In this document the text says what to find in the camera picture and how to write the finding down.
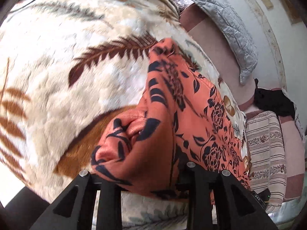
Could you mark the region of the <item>black garment at headboard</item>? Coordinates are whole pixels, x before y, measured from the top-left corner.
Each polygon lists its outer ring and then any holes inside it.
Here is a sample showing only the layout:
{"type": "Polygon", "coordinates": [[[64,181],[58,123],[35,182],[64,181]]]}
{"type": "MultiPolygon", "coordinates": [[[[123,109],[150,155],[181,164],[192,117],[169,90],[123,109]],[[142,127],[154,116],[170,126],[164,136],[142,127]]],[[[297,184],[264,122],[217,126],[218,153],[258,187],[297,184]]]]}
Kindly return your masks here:
{"type": "Polygon", "coordinates": [[[295,119],[294,103],[284,95],[282,90],[267,90],[258,87],[258,79],[254,79],[256,88],[254,90],[253,103],[260,110],[272,111],[278,116],[291,116],[295,119]]]}

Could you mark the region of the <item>black device with display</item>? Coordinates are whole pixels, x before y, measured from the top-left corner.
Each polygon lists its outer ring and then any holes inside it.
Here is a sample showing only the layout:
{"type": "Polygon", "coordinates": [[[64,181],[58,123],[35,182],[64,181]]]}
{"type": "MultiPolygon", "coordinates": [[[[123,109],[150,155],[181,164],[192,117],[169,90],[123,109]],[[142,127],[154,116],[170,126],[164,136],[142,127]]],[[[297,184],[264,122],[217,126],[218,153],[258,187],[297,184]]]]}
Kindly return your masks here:
{"type": "Polygon", "coordinates": [[[268,206],[268,201],[271,197],[271,192],[267,188],[260,193],[256,193],[255,191],[251,191],[252,196],[256,199],[256,201],[261,205],[263,209],[266,209],[268,206]]]}

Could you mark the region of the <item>striped floral pillow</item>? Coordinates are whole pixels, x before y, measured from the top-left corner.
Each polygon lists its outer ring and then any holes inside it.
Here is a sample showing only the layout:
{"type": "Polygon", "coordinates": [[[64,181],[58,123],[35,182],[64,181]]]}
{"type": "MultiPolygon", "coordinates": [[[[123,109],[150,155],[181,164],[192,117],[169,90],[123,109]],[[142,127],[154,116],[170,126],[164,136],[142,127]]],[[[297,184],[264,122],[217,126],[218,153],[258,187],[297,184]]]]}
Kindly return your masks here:
{"type": "Polygon", "coordinates": [[[251,156],[250,187],[256,193],[271,193],[267,213],[277,212],[286,192],[286,157],[279,120],[264,111],[247,121],[247,144],[251,156]]]}

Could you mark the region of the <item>grey quilted pillow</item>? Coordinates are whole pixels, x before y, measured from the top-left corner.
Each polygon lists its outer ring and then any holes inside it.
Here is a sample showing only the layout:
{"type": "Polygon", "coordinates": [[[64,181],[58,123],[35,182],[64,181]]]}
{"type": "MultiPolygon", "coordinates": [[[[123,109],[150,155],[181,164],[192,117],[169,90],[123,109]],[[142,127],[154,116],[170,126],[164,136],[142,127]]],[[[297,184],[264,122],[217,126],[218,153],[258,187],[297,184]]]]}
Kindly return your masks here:
{"type": "Polygon", "coordinates": [[[243,20],[228,0],[192,0],[224,35],[240,68],[239,81],[245,85],[257,66],[258,52],[243,20]]]}

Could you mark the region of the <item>orange floral print garment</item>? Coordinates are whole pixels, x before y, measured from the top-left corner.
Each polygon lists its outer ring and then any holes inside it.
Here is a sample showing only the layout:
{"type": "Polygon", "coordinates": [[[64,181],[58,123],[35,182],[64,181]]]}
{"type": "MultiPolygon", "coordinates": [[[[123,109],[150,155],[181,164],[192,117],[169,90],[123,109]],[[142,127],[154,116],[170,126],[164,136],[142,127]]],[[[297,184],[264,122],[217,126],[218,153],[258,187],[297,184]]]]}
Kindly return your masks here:
{"type": "Polygon", "coordinates": [[[189,161],[207,171],[227,169],[248,188],[242,147],[216,86],[172,39],[163,39],[150,50],[139,104],[108,124],[92,168],[129,192],[181,199],[187,194],[177,185],[189,161]]]}

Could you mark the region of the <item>pink bed sheet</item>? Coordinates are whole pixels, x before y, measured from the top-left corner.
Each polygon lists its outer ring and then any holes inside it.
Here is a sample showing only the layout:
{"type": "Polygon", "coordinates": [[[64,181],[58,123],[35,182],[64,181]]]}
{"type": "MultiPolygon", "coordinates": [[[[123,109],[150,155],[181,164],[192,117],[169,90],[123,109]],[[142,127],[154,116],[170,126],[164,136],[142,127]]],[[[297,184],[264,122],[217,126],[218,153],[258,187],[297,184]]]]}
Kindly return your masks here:
{"type": "MultiPolygon", "coordinates": [[[[222,32],[196,4],[191,4],[183,10],[180,23],[212,60],[223,81],[233,93],[239,108],[247,113],[248,123],[253,129],[258,125],[256,118],[263,115],[263,111],[252,104],[255,83],[253,78],[249,78],[246,85],[239,83],[239,65],[222,32]]],[[[289,201],[302,194],[305,170],[304,147],[293,118],[279,116],[278,119],[286,157],[284,201],[289,201]]]]}

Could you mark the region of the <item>cream leaf-pattern fleece blanket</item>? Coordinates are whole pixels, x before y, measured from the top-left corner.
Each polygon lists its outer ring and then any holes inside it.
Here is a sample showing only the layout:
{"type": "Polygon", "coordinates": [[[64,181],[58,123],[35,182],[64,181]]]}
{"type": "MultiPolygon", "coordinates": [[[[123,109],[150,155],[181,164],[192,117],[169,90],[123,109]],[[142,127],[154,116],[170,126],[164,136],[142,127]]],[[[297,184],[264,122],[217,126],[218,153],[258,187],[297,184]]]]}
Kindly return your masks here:
{"type": "MultiPolygon", "coordinates": [[[[31,229],[80,171],[97,175],[93,152],[111,120],[139,104],[150,50],[163,39],[220,92],[249,175],[245,114],[168,0],[36,0],[8,14],[15,1],[1,0],[1,161],[26,186],[7,207],[15,223],[31,229]]],[[[177,185],[186,198],[143,196],[114,183],[122,189],[122,228],[187,222],[186,168],[177,185]]]]}

